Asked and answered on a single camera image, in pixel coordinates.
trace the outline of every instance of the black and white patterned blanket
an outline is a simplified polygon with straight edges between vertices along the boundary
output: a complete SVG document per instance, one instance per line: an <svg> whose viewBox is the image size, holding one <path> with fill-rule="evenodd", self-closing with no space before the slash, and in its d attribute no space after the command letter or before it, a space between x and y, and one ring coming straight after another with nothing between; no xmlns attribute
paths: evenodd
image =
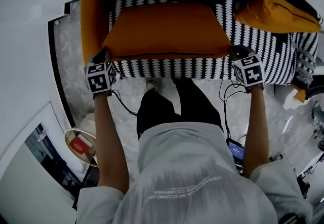
<svg viewBox="0 0 324 224"><path fill-rule="evenodd" d="M127 7L157 3L196 2L211 7L233 45L251 47L262 59L266 83L287 85L293 81L306 89L312 81L317 53L318 33L277 34L243 25L233 13L248 0L108 0L109 28L120 11ZM286 0L322 23L321 16L305 0ZM196 79L235 78L231 60L136 59L115 62L119 77L187 77Z"/></svg>

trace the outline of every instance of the leg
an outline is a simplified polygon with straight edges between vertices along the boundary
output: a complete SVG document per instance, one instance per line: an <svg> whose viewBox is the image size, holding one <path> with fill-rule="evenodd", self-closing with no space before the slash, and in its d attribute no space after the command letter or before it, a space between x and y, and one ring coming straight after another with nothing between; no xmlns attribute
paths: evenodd
<svg viewBox="0 0 324 224"><path fill-rule="evenodd" d="M173 79L173 82L180 96L181 117L184 121L210 123L223 130L218 111L192 79Z"/></svg>
<svg viewBox="0 0 324 224"><path fill-rule="evenodd" d="M147 91L137 113L137 135L156 125L180 122L181 116L174 112L173 104L154 89Z"/></svg>

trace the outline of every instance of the white floor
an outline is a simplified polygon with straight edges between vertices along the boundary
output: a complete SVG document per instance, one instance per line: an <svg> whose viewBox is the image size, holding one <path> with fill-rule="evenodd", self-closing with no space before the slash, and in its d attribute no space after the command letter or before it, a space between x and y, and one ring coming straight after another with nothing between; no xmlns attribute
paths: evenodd
<svg viewBox="0 0 324 224"><path fill-rule="evenodd" d="M72 4L71 15L63 18L55 26L55 45L60 76L69 102L70 109L77 124L83 117L94 109L92 95L88 92L84 78L84 63L80 43L79 3ZM223 120L223 103L219 99L221 81L194 80L214 107L219 111ZM224 81L221 95L230 84ZM180 113L180 100L171 79L163 80L162 95L172 101L176 112ZM145 93L144 79L125 79L113 86L120 91L125 105L132 111L137 111L141 98ZM238 89L231 87L226 97ZM273 85L265 86L266 113L270 138L270 153L275 158L283 154L296 166L294 155L300 151L313 132L311 110L314 101L296 110L284 110L275 100ZM247 131L250 110L250 95L238 93L228 99L227 120L232 138L239 140ZM109 97L114 122L124 145L129 169L135 178L137 174L136 160L138 155L138 139L136 133L136 117L130 115L119 103L116 97Z"/></svg>

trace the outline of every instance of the phone screen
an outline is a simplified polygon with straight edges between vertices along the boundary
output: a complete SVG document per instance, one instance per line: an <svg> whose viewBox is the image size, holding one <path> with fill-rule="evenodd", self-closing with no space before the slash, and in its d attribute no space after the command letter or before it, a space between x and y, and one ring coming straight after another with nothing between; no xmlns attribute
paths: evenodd
<svg viewBox="0 0 324 224"><path fill-rule="evenodd" d="M243 160L243 156L244 156L244 148L243 147L240 147L236 144L233 144L232 142L229 142L228 148L234 157Z"/></svg>

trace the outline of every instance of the red book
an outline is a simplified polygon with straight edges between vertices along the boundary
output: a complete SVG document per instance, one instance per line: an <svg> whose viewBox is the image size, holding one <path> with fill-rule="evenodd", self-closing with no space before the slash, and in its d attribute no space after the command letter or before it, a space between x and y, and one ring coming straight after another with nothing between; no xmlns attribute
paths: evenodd
<svg viewBox="0 0 324 224"><path fill-rule="evenodd" d="M70 143L70 147L82 155L92 148L93 144L83 136L76 136Z"/></svg>

